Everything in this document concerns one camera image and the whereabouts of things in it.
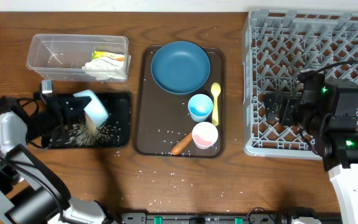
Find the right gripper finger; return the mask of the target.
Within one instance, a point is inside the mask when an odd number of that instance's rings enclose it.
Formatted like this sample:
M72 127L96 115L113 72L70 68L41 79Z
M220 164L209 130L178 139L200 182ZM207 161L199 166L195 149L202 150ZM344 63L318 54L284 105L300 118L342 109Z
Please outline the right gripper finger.
M285 96L280 107L279 122L284 126L296 125L296 110L300 102L300 97Z
M268 121L273 121L280 114L283 105L283 95L274 93L265 94L263 97L265 116Z

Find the light blue bowl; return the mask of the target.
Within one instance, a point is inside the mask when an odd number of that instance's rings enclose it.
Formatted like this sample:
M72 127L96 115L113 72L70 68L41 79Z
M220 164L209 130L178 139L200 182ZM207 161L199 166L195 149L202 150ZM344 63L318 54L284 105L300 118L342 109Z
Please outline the light blue bowl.
M108 119L108 112L100 99L91 90L84 90L73 95L74 97L91 98L91 101L84 108L87 125L93 129L100 128Z

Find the white rice pile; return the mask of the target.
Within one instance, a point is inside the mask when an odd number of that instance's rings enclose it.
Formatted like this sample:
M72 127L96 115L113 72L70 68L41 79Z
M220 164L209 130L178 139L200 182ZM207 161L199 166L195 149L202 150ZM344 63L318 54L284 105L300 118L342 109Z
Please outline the white rice pile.
M110 124L108 120L98 128L93 129L87 125L85 115L69 130L66 145L76 147L99 147L103 144L117 143L120 140L121 127L116 123Z

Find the light blue cup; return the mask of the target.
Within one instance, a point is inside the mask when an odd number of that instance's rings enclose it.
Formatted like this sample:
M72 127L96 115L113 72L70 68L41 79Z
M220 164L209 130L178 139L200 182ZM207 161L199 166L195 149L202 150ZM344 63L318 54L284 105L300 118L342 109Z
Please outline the light blue cup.
M213 101L208 95L197 94L190 98L188 111L193 121L203 122L213 110Z

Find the pink cup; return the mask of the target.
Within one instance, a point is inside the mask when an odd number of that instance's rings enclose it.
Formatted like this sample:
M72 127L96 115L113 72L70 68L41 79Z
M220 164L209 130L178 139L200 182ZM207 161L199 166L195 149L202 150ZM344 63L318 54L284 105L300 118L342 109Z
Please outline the pink cup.
M211 147L219 137L218 129L212 123L201 122L191 132L193 141L199 149Z

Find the dark blue plate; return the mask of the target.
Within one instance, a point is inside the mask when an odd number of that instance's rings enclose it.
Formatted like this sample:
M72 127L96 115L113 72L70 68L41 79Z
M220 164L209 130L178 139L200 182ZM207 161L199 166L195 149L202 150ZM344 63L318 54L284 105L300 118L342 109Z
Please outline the dark blue plate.
M156 84L176 95L200 89L208 80L211 62L198 45L176 41L163 45L152 57L151 73Z

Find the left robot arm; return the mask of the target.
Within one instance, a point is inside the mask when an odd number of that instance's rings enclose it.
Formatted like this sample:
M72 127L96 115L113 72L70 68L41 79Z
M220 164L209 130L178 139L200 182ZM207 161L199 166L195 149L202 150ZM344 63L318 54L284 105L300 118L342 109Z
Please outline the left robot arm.
M32 98L0 98L0 220L3 223L121 223L97 201L72 197L65 183L27 148L31 140L81 115L100 127L108 114L90 90L72 96L40 94L45 111L28 114Z

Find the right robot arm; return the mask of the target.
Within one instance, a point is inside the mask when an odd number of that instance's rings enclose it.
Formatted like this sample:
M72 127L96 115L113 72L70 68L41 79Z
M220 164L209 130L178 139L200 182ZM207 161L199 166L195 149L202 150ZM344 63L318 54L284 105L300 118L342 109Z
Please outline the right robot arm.
M327 79L323 73L298 75L300 96L264 95L267 120L298 126L315 141L310 148L323 160L335 189L343 223L358 223L358 84Z

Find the grey dishwasher rack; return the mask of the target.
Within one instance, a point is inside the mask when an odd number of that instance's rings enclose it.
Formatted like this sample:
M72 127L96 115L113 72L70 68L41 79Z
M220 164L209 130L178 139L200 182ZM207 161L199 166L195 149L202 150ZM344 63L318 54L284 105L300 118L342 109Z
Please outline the grey dishwasher rack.
M358 84L358 13L252 11L242 29L244 152L249 156L316 159L309 135L267 121L266 93L299 95L303 70L323 68L327 78Z

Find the black plastic tray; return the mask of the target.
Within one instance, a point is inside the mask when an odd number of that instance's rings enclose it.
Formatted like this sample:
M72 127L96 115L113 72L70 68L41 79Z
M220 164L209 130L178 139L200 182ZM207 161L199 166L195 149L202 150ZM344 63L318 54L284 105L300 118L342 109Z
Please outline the black plastic tray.
M97 131L90 131L83 114L66 126L42 136L42 147L49 149L122 147L129 141L131 99L128 93L97 93L108 112L107 120Z

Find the clear plastic bin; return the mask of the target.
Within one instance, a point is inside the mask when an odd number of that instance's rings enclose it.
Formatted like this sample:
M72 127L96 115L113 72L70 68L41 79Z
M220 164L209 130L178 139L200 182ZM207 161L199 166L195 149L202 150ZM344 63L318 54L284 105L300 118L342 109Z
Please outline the clear plastic bin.
M129 41L124 36L37 34L33 36L26 66L46 80L76 82L125 82L126 80L98 81L82 70L85 63L92 61L94 51L124 55L122 72L129 76Z

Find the yellow plastic spoon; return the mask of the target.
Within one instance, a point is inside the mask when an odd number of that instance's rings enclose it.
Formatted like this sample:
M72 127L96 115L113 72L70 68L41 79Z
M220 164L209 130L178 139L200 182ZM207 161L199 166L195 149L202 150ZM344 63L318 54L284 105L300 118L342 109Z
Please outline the yellow plastic spoon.
M219 83L214 82L211 85L211 94L213 96L213 112L212 112L212 124L214 126L219 125L219 111L218 111L218 97L221 93L221 86Z

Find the dark brown serving tray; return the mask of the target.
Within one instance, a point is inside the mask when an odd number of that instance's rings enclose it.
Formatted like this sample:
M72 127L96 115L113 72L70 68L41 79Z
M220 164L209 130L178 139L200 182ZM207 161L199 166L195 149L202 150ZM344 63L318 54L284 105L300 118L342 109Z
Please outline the dark brown serving tray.
M203 50L211 62L207 82L194 93L175 95L160 88L152 77L152 58L159 48L161 46L152 45L142 56L134 148L143 155L170 157L174 145L196 125L188 111L189 99L199 93L212 97L211 85L217 82L221 86L218 97L218 139L208 149L199 149L194 142L190 142L180 156L205 159L218 157L224 150L226 137L226 58L223 51L205 47Z

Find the orange carrot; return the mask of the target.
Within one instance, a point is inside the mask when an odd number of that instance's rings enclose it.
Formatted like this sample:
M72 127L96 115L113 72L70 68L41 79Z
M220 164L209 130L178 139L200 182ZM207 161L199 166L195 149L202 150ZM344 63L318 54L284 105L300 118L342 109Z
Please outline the orange carrot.
M174 156L177 156L179 155L183 150L184 148L187 147L187 145L189 145L189 143L193 140L193 137L192 137L192 132L190 132L189 134L187 134L181 141L177 142L175 144L175 146L172 148L171 150L171 153L174 155Z

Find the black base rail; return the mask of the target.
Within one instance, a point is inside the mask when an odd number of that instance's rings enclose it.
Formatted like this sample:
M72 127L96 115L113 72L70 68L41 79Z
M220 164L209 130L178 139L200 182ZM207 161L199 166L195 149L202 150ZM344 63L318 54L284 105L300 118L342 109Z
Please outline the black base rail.
M127 224L236 224L236 223L275 223L274 215L167 215L144 213L122 213L121 220Z

